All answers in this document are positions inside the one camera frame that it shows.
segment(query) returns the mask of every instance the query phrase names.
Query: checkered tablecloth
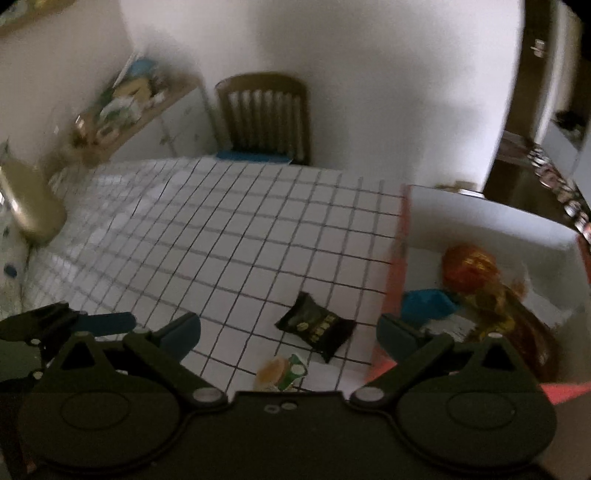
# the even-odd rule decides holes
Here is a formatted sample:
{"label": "checkered tablecloth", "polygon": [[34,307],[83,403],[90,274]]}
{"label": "checkered tablecloth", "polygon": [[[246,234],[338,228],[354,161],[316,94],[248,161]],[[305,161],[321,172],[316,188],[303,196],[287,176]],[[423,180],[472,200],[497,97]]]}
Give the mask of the checkered tablecloth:
{"label": "checkered tablecloth", "polygon": [[[202,338],[183,361],[230,395],[275,355],[309,363],[304,390],[363,383],[375,343],[400,185],[334,170],[172,159],[69,167],[69,218],[30,261],[26,308],[67,300],[131,311],[154,330],[186,311]],[[355,319],[329,364],[274,323],[300,290]]]}

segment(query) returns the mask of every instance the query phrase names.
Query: circular cover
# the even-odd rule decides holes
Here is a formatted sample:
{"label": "circular cover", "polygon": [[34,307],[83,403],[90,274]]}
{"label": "circular cover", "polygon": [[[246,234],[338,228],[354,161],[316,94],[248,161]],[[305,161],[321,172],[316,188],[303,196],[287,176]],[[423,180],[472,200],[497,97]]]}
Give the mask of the circular cover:
{"label": "circular cover", "polygon": [[396,422],[432,461],[461,471],[507,471],[531,463],[551,442],[552,405],[540,392],[452,391],[440,379],[410,389]]}
{"label": "circular cover", "polygon": [[171,437],[179,419],[178,403],[164,387],[116,374],[108,384],[82,391],[33,391],[18,425],[27,447],[46,461],[88,470],[147,457]]}

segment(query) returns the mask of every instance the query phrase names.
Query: chair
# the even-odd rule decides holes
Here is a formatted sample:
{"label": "chair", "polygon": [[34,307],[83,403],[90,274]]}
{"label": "chair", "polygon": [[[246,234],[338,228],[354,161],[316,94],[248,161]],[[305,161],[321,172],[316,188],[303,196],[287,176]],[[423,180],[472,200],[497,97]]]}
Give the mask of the chair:
{"label": "chair", "polygon": [[310,165],[307,88],[281,73],[248,73],[216,85],[232,149]]}

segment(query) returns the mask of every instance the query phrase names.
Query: wall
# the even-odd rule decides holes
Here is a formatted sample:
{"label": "wall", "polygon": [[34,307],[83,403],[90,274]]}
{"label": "wall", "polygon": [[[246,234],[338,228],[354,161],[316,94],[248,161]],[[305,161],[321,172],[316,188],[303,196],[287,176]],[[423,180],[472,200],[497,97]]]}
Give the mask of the wall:
{"label": "wall", "polygon": [[121,0],[130,36],[215,84],[282,70],[311,90],[313,161],[481,187],[504,125],[520,0]]}
{"label": "wall", "polygon": [[53,127],[87,108],[131,51],[117,0],[78,0],[0,39],[0,142],[38,161]]}

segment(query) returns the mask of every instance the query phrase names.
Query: blue package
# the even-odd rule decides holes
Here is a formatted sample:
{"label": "blue package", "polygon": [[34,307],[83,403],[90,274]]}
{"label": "blue package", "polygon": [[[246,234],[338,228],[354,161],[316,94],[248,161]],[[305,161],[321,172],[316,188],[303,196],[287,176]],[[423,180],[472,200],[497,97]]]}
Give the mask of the blue package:
{"label": "blue package", "polygon": [[443,290],[408,291],[402,297],[400,320],[419,329],[429,320],[437,320],[451,315],[459,305]]}

